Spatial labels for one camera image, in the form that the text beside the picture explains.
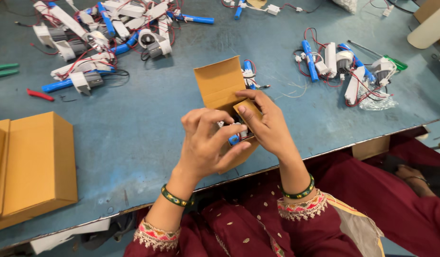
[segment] green pliers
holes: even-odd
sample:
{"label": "green pliers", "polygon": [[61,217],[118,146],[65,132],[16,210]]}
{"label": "green pliers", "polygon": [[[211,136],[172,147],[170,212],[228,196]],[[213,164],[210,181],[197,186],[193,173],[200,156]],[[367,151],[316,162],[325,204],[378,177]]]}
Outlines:
{"label": "green pliers", "polygon": [[10,69],[10,68],[16,68],[18,67],[18,64],[3,64],[0,65],[0,77],[9,76],[12,74],[17,74],[18,70],[16,69]]}

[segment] embroidered sleeve cuff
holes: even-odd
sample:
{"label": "embroidered sleeve cuff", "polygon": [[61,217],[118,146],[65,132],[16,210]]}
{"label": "embroidered sleeve cuff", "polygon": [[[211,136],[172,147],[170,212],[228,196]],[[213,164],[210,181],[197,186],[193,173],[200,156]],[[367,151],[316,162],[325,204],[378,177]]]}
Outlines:
{"label": "embroidered sleeve cuff", "polygon": [[320,215],[327,207],[326,196],[319,189],[317,195],[309,201],[303,203],[285,203],[283,198],[277,201],[278,212],[282,218],[292,220],[301,218],[308,220],[314,218],[315,214]]}
{"label": "embroidered sleeve cuff", "polygon": [[134,241],[139,240],[140,244],[145,243],[145,247],[160,248],[161,251],[169,251],[177,247],[179,241],[180,228],[176,232],[166,232],[155,228],[142,219],[139,227],[134,233]]}

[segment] blue workbench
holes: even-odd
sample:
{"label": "blue workbench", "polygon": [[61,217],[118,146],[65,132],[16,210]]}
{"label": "blue workbench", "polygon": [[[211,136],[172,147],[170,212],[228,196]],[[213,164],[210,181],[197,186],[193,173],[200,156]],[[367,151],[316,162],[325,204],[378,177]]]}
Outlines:
{"label": "blue workbench", "polygon": [[[6,2],[12,11],[33,12],[30,1]],[[76,4],[84,9],[94,2]],[[395,8],[383,17],[383,9],[370,5],[360,12],[367,1],[359,2],[356,15],[327,1],[311,14],[285,8],[273,16],[245,9],[240,20],[234,20],[235,10],[219,0],[185,1],[183,13],[214,17],[215,24],[183,23],[171,57],[144,63],[129,51],[119,56],[119,67],[131,73],[129,81],[107,80],[91,91],[91,97],[67,88],[51,94],[55,102],[30,97],[25,89],[40,90],[52,83],[50,71],[66,63],[60,56],[32,48],[29,43],[39,44],[33,29],[13,23],[32,24],[34,17],[8,13],[0,3],[0,64],[20,63],[19,74],[0,78],[0,120],[55,111],[73,124],[79,195],[76,204],[0,231],[0,248],[153,202],[180,155],[184,137],[180,118],[203,107],[193,68],[235,55],[255,62],[258,84],[272,85],[266,93],[285,114],[303,158],[440,119],[440,63],[431,57],[439,51],[407,43],[408,26],[418,24],[412,15]],[[271,3],[281,6],[285,1]],[[292,3],[307,10],[318,5],[318,1]],[[59,5],[72,13],[63,1]],[[413,3],[405,6],[417,9]],[[322,43],[351,39],[407,63],[409,68],[395,75],[388,87],[399,105],[376,112],[349,108],[343,96],[347,83],[331,88],[309,82],[297,70],[292,54],[300,48],[307,27],[317,29]],[[364,63],[376,59],[353,49]],[[77,101],[62,102],[58,95]],[[277,164],[275,156],[259,147],[244,164],[203,179],[197,188]]]}

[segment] green screwdriver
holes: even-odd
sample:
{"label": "green screwdriver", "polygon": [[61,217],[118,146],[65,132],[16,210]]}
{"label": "green screwdriver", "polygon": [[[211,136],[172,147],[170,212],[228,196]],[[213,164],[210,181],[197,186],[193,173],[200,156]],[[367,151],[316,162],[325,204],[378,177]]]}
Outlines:
{"label": "green screwdriver", "polygon": [[407,64],[405,64],[405,63],[403,63],[403,62],[400,62],[400,61],[398,61],[398,60],[396,60],[396,59],[393,59],[393,58],[389,57],[388,55],[381,55],[381,54],[378,54],[378,53],[374,52],[374,51],[371,50],[371,49],[368,49],[368,48],[366,48],[366,47],[364,47],[364,46],[362,46],[362,45],[360,45],[360,44],[358,44],[358,43],[353,42],[352,40],[347,40],[347,42],[349,42],[349,43],[351,43],[351,44],[353,44],[353,45],[356,45],[356,46],[358,46],[358,47],[361,47],[362,49],[368,50],[368,51],[370,51],[371,53],[376,54],[376,55],[378,55],[378,56],[380,56],[380,57],[385,57],[386,59],[388,59],[388,60],[394,62],[394,64],[396,64],[396,68],[397,68],[398,70],[405,70],[407,67],[409,67]]}

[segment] brown cardboard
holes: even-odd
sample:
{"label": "brown cardboard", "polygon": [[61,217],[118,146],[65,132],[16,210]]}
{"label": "brown cardboard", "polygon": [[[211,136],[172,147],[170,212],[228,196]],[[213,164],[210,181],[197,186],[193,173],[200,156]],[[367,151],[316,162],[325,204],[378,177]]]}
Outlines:
{"label": "brown cardboard", "polygon": [[10,122],[0,229],[77,202],[73,127],[54,112]]}
{"label": "brown cardboard", "polygon": [[439,8],[440,8],[440,0],[427,0],[414,13],[414,16],[420,23],[423,23],[423,21],[425,21],[431,15],[433,15],[435,11],[437,11]]}
{"label": "brown cardboard", "polygon": [[[239,56],[193,70],[205,107],[227,111],[233,116],[238,113],[237,108],[240,105],[245,105],[260,119],[262,118],[262,114],[253,102],[245,97],[237,97],[235,95],[236,91],[246,88],[240,68]],[[244,163],[259,146],[258,140],[254,136],[244,141],[250,142],[251,147],[238,155],[225,172]],[[231,149],[231,146],[228,142],[225,142],[225,145],[222,147],[222,153],[226,153],[229,149]]]}
{"label": "brown cardboard", "polygon": [[366,142],[355,144],[351,147],[353,157],[362,161],[373,156],[388,152],[390,136],[374,138]]}
{"label": "brown cardboard", "polygon": [[11,120],[1,120],[0,130],[4,132],[4,142],[2,144],[2,149],[0,152],[0,215],[2,214],[2,205],[4,200],[4,181],[6,179],[6,168],[7,168],[7,151],[9,147],[9,130],[10,130]]}

